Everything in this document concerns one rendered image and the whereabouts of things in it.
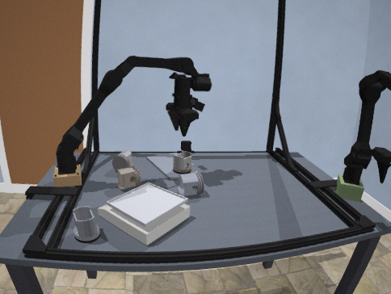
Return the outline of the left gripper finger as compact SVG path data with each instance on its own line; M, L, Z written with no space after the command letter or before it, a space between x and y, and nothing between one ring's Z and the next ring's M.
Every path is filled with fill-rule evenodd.
M391 167L391 164L379 162L377 159L376 159L376 161L377 161L377 165L378 165L378 169L379 169L380 182L383 183L385 180L385 176L387 174L388 168ZM384 165L381 165L381 164L384 164Z

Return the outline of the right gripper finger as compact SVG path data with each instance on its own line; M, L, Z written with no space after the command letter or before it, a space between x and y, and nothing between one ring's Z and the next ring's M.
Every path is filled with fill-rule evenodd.
M178 122L179 122L179 127L180 127L180 130L181 130L181 133L183 135L183 137L185 137L187 135L187 130L191 124L193 120L181 120L180 118L178 118Z
M172 121L172 124L174 125L174 130L178 131L179 130L179 122L178 122L178 112L170 112L168 111L168 114L170 116L170 119Z

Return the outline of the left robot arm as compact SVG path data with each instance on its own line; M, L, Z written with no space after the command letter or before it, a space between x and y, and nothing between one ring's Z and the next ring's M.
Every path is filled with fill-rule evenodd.
M372 149L369 140L374 109L381 92L386 87L391 90L391 73L382 70L377 70L375 73L365 76L359 82L359 96L362 100L359 131L357 141L351 147L351 152L344 158L344 164L347 166L343 172L345 183L359 185L363 169L367 169L372 160Z

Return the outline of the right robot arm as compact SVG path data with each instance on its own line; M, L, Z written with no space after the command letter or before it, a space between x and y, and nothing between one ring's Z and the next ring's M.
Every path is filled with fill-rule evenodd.
M190 92L191 88L194 88L194 91L210 91L212 87L209 73L198 73L194 67L193 60L189 57L128 57L118 65L114 71L109 70L106 72L107 76L104 76L101 81L102 85L100 84L97 92L84 109L84 112L82 112L76 123L62 137L62 141L58 145L56 152L58 174L76 173L77 163L74 151L75 149L78 149L79 145L84 141L84 135L82 135L83 130L97 112L104 99L120 86L123 78L128 75L134 67L163 68L190 75L191 78L187 78L185 74L173 72L173 74L169 76L169 78L174 79L174 91L177 92ZM117 69L118 71L116 71Z

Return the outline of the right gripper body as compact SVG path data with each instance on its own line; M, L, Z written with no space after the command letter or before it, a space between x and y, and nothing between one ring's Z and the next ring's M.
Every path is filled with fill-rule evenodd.
M199 113L194 109L188 109L189 101L192 95L190 92L177 92L175 91L172 96L174 96L174 105L171 107L171 104L166 105L166 110L170 112L177 112L175 109L180 109L179 118L181 120L197 120L199 119ZM185 110L188 109L188 110Z

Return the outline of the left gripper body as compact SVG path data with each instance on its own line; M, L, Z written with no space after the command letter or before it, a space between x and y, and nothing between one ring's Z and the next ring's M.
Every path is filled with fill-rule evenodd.
M379 162L390 163L391 162L391 152L386 148L375 147L372 150L372 156L377 159Z

